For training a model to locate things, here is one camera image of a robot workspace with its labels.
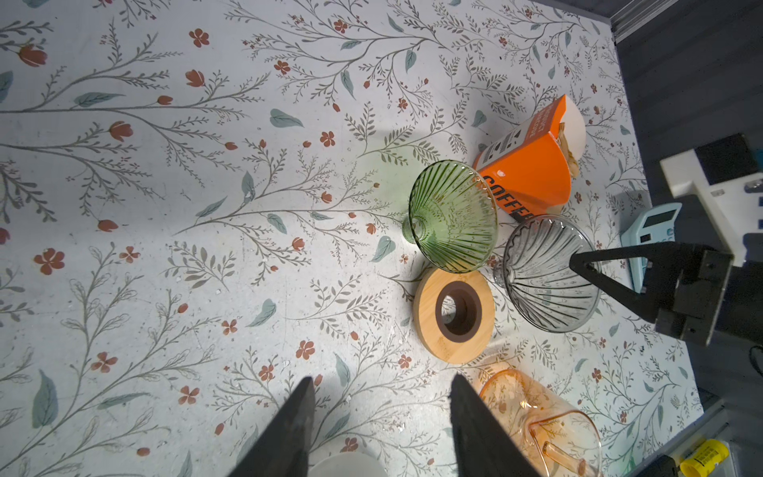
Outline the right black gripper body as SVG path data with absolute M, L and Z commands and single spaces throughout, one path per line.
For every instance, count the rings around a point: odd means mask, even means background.
M 762 343 L 762 264 L 735 266 L 708 246 L 673 246 L 652 262 L 656 331 L 707 346 L 717 333 Z

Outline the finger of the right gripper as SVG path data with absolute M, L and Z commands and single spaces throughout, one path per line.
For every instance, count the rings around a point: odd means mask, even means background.
M 697 279 L 709 247 L 655 242 L 577 252 L 569 268 L 647 322 L 679 312 L 678 293 Z

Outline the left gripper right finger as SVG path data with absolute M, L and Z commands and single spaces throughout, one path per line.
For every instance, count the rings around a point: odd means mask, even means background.
M 460 374 L 451 383 L 450 419 L 458 476 L 540 475 Z

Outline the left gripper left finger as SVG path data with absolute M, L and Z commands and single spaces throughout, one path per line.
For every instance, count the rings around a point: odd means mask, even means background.
M 230 476 L 307 476 L 315 387 L 303 378 Z

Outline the frosted white glass pitcher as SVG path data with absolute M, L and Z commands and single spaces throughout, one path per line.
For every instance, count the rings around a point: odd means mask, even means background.
M 377 459 L 357 452 L 339 453 L 327 457 L 307 474 L 308 477 L 387 477 Z

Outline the grey glass dripper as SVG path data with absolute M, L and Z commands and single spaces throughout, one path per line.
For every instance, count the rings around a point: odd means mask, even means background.
M 532 326 L 558 334 L 575 331 L 593 315 L 600 290 L 575 273 L 569 261 L 592 250 L 589 238 L 571 220 L 538 216 L 509 236 L 498 280 Z

